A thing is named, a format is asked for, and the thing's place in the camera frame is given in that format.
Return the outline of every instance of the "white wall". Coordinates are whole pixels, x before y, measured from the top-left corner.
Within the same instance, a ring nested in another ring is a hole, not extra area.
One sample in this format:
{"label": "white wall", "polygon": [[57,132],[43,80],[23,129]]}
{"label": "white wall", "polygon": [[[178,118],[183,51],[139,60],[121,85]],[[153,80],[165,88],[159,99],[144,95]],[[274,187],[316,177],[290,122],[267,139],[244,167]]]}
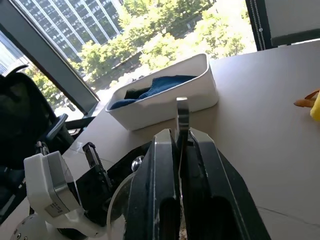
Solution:
{"label": "white wall", "polygon": [[271,37],[320,29],[320,0],[265,0]]}

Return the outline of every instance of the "glass window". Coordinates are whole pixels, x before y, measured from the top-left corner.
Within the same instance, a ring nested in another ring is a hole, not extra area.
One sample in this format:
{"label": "glass window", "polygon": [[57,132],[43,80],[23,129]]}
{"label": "glass window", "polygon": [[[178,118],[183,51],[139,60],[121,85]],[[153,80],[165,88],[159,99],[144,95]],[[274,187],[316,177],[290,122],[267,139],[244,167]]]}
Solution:
{"label": "glass window", "polygon": [[245,0],[15,2],[100,99],[110,97],[110,88],[197,53],[219,59],[257,50]]}
{"label": "glass window", "polygon": [[81,119],[83,113],[0,32],[0,74],[6,76],[16,67],[28,65],[21,72],[28,75],[38,86],[43,96],[52,107],[56,116],[68,114],[67,121]]}

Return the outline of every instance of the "yellow object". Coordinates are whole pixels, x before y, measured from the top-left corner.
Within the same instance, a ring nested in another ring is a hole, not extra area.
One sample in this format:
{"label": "yellow object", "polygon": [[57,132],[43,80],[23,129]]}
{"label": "yellow object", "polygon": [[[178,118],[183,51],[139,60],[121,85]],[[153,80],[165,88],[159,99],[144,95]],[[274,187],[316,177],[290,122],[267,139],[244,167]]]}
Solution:
{"label": "yellow object", "polygon": [[310,116],[320,122],[320,93],[318,94],[318,97],[316,98],[314,105],[310,111]]}

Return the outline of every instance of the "white table surface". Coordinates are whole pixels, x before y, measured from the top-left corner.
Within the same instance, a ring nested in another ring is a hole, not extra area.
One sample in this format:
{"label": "white table surface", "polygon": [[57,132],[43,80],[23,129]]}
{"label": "white table surface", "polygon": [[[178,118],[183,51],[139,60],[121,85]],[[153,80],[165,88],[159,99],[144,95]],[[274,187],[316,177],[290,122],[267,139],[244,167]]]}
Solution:
{"label": "white table surface", "polygon": [[[192,113],[191,127],[208,133],[242,175],[273,240],[320,239],[320,123],[310,108],[293,104],[320,88],[320,41],[211,64],[219,102]],[[102,111],[63,156],[77,179],[89,169],[82,151],[87,142],[108,169],[174,127],[169,120],[129,132]],[[4,240],[28,214],[26,200],[19,210],[1,226]]]}

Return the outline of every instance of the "yellow toy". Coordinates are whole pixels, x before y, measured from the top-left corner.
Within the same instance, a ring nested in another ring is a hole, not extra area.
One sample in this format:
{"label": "yellow toy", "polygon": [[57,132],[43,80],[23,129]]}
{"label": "yellow toy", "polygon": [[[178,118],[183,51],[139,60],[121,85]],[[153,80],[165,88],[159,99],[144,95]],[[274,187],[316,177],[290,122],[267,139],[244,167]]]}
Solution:
{"label": "yellow toy", "polygon": [[320,122],[320,94],[318,94],[320,89],[317,89],[313,93],[306,96],[304,99],[299,99],[295,101],[294,105],[299,107],[312,108],[310,111],[310,116]]}

